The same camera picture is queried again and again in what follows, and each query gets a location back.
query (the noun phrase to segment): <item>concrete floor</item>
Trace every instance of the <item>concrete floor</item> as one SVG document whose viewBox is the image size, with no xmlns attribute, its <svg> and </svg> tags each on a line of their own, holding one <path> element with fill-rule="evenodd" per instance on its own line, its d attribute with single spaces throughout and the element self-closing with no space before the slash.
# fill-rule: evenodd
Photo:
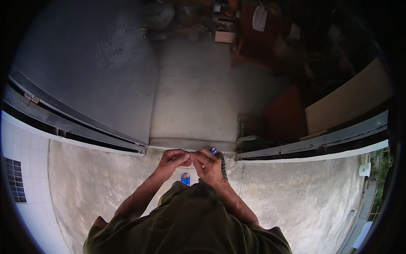
<svg viewBox="0 0 406 254">
<path fill-rule="evenodd" d="M 159 77 L 150 138 L 182 138 L 235 142 L 239 114 L 261 116 L 262 109 L 291 84 L 251 63 L 231 69 L 229 43 L 211 35 L 189 43 L 186 35 L 152 43 Z M 169 147 L 185 147 L 176 143 Z"/>
<path fill-rule="evenodd" d="M 97 218 L 109 221 L 120 203 L 155 169 L 164 150 L 149 147 L 144 157 L 108 153 L 51 140 L 51 195 L 63 237 L 72 253 L 82 253 Z M 359 165 L 366 156 L 305 163 L 244 163 L 226 153 L 233 189 L 251 207 L 264 228 L 279 226 L 294 253 L 335 254 L 351 227 L 363 178 Z M 155 195 L 145 214 L 182 173 L 178 168 Z"/>
</svg>

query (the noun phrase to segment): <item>dark gray door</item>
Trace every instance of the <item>dark gray door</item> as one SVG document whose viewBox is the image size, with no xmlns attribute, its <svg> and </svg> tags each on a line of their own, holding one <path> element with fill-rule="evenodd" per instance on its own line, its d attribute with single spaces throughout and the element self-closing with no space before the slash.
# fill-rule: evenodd
<svg viewBox="0 0 406 254">
<path fill-rule="evenodd" d="M 54 0 L 36 18 L 10 77 L 89 126 L 148 144 L 158 71 L 137 0 Z"/>
</svg>

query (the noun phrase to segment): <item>man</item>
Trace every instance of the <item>man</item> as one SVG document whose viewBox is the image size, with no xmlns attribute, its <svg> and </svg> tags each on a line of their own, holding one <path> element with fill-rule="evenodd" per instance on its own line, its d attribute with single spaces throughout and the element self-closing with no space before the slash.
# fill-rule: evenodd
<svg viewBox="0 0 406 254">
<path fill-rule="evenodd" d="M 190 187 L 176 181 L 158 207 L 140 218 L 175 169 L 191 163 L 199 183 Z M 257 216 L 231 188 L 224 156 L 202 148 L 165 151 L 152 175 L 119 206 L 109 223 L 97 218 L 83 252 L 279 254 L 291 250 L 280 228 L 261 228 Z"/>
</svg>

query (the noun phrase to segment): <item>wooden chair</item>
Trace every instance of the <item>wooden chair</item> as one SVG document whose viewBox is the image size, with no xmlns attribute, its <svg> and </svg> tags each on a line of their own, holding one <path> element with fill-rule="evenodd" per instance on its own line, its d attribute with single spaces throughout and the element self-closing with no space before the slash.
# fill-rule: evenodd
<svg viewBox="0 0 406 254">
<path fill-rule="evenodd" d="M 230 46 L 230 52 L 236 47 L 231 68 L 237 61 L 250 62 L 268 67 L 272 72 L 280 72 L 278 63 L 272 49 L 272 44 L 279 34 L 282 36 L 290 33 L 292 23 L 282 18 L 272 18 L 267 15 L 263 32 L 252 27 L 252 19 L 256 6 L 244 5 L 239 19 L 235 21 L 236 33 Z"/>
</svg>

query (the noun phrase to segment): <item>white tiled wall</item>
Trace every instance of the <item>white tiled wall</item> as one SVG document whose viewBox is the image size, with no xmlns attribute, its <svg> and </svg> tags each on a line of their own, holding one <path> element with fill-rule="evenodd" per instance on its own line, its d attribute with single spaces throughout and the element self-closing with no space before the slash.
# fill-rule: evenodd
<svg viewBox="0 0 406 254">
<path fill-rule="evenodd" d="M 17 208 L 38 245 L 46 254 L 70 254 L 52 206 L 48 182 L 49 139 L 1 120 L 3 156 L 21 161 L 27 202 Z"/>
</svg>

